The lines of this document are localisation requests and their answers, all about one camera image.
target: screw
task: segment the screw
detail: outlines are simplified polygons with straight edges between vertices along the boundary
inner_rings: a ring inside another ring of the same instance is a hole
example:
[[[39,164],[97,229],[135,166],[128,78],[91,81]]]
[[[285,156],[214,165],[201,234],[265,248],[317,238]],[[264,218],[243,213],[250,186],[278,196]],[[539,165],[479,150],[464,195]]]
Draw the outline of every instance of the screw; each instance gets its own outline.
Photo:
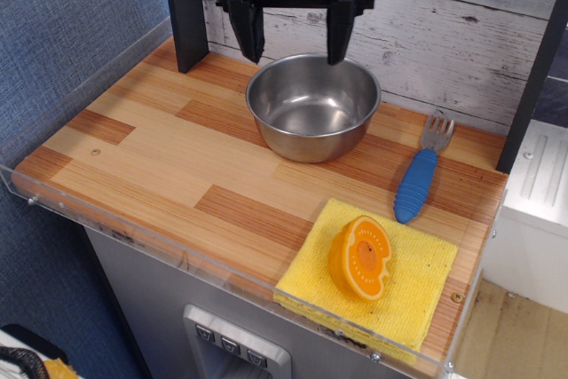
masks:
[[[454,293],[452,293],[451,298],[457,304],[461,304],[463,302],[463,300],[465,299],[465,295],[463,293],[454,292]]]

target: stainless steel bowl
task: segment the stainless steel bowl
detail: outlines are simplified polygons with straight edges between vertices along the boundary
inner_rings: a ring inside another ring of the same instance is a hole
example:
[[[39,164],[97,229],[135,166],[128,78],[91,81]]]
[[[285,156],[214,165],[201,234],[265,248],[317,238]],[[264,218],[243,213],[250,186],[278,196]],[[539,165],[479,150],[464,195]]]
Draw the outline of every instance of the stainless steel bowl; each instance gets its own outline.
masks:
[[[350,59],[330,66],[323,54],[274,61],[247,87],[247,105],[266,144],[296,162],[328,162],[351,151],[380,102],[370,71]]]

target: yellow cloth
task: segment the yellow cloth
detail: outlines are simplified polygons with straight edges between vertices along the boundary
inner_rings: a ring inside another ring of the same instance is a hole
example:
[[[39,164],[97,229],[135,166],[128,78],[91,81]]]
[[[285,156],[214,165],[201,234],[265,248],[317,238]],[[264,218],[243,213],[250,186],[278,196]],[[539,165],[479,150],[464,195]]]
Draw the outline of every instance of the yellow cloth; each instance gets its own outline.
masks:
[[[360,215],[370,216],[381,224],[392,247],[383,296],[373,303],[345,297],[327,269],[331,241],[345,224]],[[385,343],[380,336],[420,350],[457,249],[437,237],[331,199],[276,286],[274,300],[327,328],[341,329],[346,337],[412,364],[415,357],[411,353]],[[359,327],[350,326],[320,309]]]

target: white wooden wall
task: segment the white wooden wall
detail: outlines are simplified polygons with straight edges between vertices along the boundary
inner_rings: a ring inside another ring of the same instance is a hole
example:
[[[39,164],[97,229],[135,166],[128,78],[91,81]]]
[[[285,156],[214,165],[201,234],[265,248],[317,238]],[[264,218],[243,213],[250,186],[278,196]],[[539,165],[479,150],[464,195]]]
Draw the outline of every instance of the white wooden wall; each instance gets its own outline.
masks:
[[[383,101],[506,134],[555,0],[375,0],[355,19],[347,56],[367,66]],[[203,0],[209,48],[244,59],[228,16]],[[260,64],[326,52],[326,11],[264,10]]]

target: white appliance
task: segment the white appliance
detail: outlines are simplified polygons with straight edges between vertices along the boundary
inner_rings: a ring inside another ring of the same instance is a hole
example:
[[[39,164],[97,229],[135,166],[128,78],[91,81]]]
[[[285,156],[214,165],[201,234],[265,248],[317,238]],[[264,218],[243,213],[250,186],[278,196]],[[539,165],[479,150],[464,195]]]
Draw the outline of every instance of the white appliance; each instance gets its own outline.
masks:
[[[568,130],[531,121],[481,261],[484,279],[568,313]]]

